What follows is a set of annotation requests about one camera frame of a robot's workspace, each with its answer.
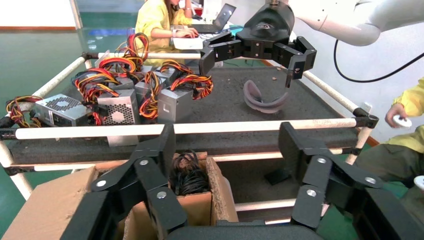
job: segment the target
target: open cardboard box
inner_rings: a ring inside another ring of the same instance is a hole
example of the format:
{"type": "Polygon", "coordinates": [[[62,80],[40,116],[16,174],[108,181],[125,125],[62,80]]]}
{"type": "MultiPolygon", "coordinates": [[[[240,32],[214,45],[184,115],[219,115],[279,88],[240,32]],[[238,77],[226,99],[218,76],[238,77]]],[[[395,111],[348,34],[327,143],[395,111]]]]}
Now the open cardboard box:
{"type": "MultiPolygon", "coordinates": [[[[207,157],[199,163],[206,169],[211,191],[177,197],[187,213],[188,224],[209,226],[217,220],[238,222],[231,189],[214,159],[207,157]]],[[[2,239],[60,239],[84,194],[89,191],[89,184],[98,175],[99,169],[91,167],[38,185],[2,239]]],[[[124,240],[156,239],[144,203],[134,206],[121,223],[118,230],[124,240]]]]}

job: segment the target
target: person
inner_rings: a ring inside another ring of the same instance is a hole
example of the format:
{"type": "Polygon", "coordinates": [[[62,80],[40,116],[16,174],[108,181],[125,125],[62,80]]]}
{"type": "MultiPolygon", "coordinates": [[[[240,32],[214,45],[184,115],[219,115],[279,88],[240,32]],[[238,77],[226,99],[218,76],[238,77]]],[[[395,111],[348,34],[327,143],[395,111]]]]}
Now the person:
{"type": "MultiPolygon", "coordinates": [[[[393,121],[395,115],[402,118],[424,114],[424,77],[394,100],[385,120],[392,128],[399,128],[393,121]]],[[[395,136],[389,141],[362,152],[355,164],[376,174],[383,181],[402,182],[409,190],[400,200],[406,210],[424,229],[424,192],[414,185],[414,178],[424,175],[424,125],[410,134],[395,136]]]]}
{"type": "MultiPolygon", "coordinates": [[[[184,9],[179,9],[178,5],[179,0],[146,0],[138,11],[135,33],[143,33],[148,37],[149,53],[180,53],[170,46],[171,38],[195,38],[199,35],[194,28],[171,30],[171,25],[186,26],[192,23],[191,0],[185,0],[184,9]]],[[[149,59],[144,64],[161,66],[164,61],[165,59],[149,59]]]]}

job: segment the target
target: white controller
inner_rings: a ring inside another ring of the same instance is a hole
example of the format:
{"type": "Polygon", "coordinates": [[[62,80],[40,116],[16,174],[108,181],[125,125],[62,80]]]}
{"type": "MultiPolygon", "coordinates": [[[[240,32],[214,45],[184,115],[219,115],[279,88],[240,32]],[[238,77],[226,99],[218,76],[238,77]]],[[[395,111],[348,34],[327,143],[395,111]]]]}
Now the white controller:
{"type": "Polygon", "coordinates": [[[417,187],[419,187],[419,189],[421,189],[422,191],[424,191],[424,176],[417,176],[413,182],[415,183],[415,185],[417,187]]]}
{"type": "Polygon", "coordinates": [[[412,121],[409,118],[401,118],[401,115],[395,115],[393,121],[403,128],[410,128],[412,126],[412,121]]]}

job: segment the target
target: green floor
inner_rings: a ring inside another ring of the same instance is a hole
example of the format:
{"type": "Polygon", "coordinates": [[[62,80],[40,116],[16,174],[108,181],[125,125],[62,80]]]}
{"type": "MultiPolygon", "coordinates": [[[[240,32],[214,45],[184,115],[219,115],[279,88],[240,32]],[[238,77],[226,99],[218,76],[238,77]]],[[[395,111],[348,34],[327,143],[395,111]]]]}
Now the green floor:
{"type": "MultiPolygon", "coordinates": [[[[93,29],[130,29],[134,27],[137,15],[122,15],[110,13],[81,14],[84,29],[78,32],[20,32],[0,33],[2,73],[0,81],[0,103],[5,103],[16,96],[28,95],[35,92],[44,83],[68,66],[81,55],[83,51],[105,52],[114,50],[126,40],[125,35],[92,35],[93,29]]],[[[228,60],[224,67],[263,66],[260,61],[228,60]]],[[[70,79],[66,79],[51,95],[59,93],[70,79]]],[[[0,105],[0,115],[6,111],[0,105]]],[[[69,171],[28,173],[31,185],[58,178],[69,171]]],[[[0,237],[24,204],[19,191],[0,169],[0,237]]],[[[331,209],[324,217],[320,234],[325,239],[353,240],[356,235],[351,221],[344,218],[337,210],[331,209]]]]}

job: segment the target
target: laptop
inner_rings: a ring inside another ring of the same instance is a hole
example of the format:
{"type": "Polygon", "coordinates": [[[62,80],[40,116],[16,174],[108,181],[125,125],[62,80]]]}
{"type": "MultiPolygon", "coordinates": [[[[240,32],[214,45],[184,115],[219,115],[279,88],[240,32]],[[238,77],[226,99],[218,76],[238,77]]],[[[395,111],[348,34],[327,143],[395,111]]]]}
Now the laptop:
{"type": "Polygon", "coordinates": [[[213,21],[213,24],[192,24],[188,25],[189,28],[194,28],[199,34],[216,34],[221,32],[228,20],[230,20],[234,11],[236,10],[235,6],[230,4],[225,4],[221,11],[219,12],[216,19],[213,21]]]}

